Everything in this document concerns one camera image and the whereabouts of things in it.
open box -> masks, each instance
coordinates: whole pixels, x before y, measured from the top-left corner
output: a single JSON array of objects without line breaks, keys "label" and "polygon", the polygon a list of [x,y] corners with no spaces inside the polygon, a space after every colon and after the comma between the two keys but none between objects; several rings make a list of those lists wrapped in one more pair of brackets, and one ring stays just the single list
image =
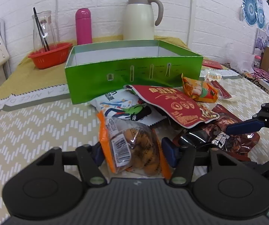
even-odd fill
[{"label": "open box", "polygon": [[65,73],[73,104],[124,85],[181,86],[181,73],[199,79],[203,57],[160,40],[129,40],[74,46]]}]

green box front panel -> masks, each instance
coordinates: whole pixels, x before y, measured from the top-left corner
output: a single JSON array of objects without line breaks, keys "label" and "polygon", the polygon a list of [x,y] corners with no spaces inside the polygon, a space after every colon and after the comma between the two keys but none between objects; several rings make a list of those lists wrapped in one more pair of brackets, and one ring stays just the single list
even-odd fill
[{"label": "green box front panel", "polygon": [[[160,41],[161,47],[189,56],[133,58],[66,67],[66,77],[73,104],[84,103],[124,85],[151,85],[178,87],[182,85],[181,73],[191,79],[199,79],[203,57],[186,49]],[[153,77],[150,67],[153,65]],[[130,72],[133,68],[133,81]],[[107,80],[113,74],[114,79]]]}]

pink thermos bottle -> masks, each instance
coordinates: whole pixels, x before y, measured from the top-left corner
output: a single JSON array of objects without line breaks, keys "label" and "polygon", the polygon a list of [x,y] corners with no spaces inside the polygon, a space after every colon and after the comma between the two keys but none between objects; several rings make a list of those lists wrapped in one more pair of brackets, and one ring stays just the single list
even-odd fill
[{"label": "pink thermos bottle", "polygon": [[77,45],[92,43],[91,12],[88,8],[75,13]]}]

glass carafe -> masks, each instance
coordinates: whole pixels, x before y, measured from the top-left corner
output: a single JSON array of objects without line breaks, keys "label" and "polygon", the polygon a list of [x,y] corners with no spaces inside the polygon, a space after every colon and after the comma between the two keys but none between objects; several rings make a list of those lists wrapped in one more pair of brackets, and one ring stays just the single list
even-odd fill
[{"label": "glass carafe", "polygon": [[51,21],[51,11],[37,13],[39,25],[37,26],[35,15],[32,15],[34,21],[34,51],[45,52],[56,48],[56,37]]}]

black patterned cloth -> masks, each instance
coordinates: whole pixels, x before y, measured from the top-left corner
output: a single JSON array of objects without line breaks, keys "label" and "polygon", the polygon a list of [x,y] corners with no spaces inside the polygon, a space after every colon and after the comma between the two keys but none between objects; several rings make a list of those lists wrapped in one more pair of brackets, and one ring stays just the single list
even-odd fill
[{"label": "black patterned cloth", "polygon": [[247,77],[244,73],[239,73],[239,72],[237,72],[236,70],[234,70],[234,69],[232,69],[232,68],[230,67],[230,63],[225,63],[225,64],[223,64],[223,65],[224,65],[225,67],[227,67],[227,68],[233,70],[234,72],[240,74],[242,77],[246,78],[247,80],[251,81],[254,85],[258,86],[260,89],[262,89],[264,92],[266,92],[266,93],[269,95],[269,91],[268,91],[264,86],[262,86],[262,85],[259,83],[259,80],[258,80],[258,79],[249,78],[249,77]]}]

